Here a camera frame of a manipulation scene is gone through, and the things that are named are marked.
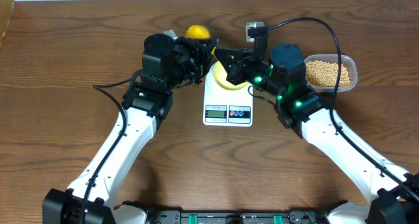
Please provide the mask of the yellow plastic scoop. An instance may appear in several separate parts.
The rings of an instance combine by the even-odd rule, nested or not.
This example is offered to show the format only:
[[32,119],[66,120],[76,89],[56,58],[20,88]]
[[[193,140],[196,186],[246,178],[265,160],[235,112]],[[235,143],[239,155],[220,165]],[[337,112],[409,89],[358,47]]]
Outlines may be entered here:
[[186,31],[186,43],[194,50],[204,54],[214,55],[219,39],[212,37],[205,26],[193,25]]

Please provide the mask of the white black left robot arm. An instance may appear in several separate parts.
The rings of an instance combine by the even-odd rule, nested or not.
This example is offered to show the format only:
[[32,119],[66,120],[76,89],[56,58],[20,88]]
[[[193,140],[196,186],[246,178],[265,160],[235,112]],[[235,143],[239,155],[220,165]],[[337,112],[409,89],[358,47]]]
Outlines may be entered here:
[[116,102],[117,121],[82,174],[65,191],[51,189],[43,200],[43,223],[146,223],[147,212],[123,204],[118,192],[134,161],[156,134],[173,104],[174,88],[200,84],[213,61],[217,38],[148,36],[142,68]]

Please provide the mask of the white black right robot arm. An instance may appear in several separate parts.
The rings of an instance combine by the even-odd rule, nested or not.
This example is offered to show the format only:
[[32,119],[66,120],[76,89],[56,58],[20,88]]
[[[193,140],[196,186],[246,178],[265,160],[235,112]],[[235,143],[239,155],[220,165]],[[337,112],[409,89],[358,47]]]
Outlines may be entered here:
[[318,223],[417,223],[418,176],[394,164],[351,130],[306,81],[306,65],[297,45],[274,47],[269,61],[262,50],[218,48],[215,57],[227,81],[247,81],[276,97],[274,109],[291,128],[325,153],[356,185],[367,205],[348,201],[319,213]]

